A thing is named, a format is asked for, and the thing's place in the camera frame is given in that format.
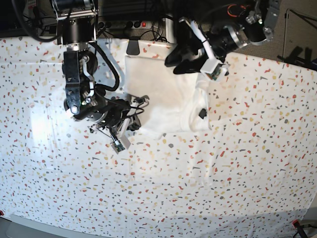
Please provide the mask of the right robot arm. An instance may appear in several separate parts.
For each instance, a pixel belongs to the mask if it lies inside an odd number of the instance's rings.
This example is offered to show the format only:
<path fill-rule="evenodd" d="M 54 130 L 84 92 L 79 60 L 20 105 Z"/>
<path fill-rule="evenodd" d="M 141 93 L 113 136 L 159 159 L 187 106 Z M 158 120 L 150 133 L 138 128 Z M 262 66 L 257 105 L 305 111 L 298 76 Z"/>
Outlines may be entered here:
<path fill-rule="evenodd" d="M 120 77 L 105 52 L 96 43 L 98 2 L 96 0 L 53 0 L 56 13 L 58 44 L 67 47 L 63 53 L 65 76 L 65 109 L 75 120 L 89 119 L 112 135 L 126 130 L 136 131 L 141 123 L 137 106 L 122 99 L 108 99 L 106 92 L 119 88 Z M 114 76 L 114 85 L 95 82 L 99 53 Z"/>

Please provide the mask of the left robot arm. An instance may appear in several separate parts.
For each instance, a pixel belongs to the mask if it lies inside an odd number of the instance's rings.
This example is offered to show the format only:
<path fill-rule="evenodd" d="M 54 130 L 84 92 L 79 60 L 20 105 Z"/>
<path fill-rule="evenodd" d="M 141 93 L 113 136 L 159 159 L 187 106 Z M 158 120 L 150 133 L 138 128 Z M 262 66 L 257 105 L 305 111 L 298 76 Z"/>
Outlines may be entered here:
<path fill-rule="evenodd" d="M 226 56 L 249 44 L 271 41 L 279 0 L 176 0 L 176 46 L 165 58 L 174 74 L 202 73 L 215 80 L 227 74 Z"/>

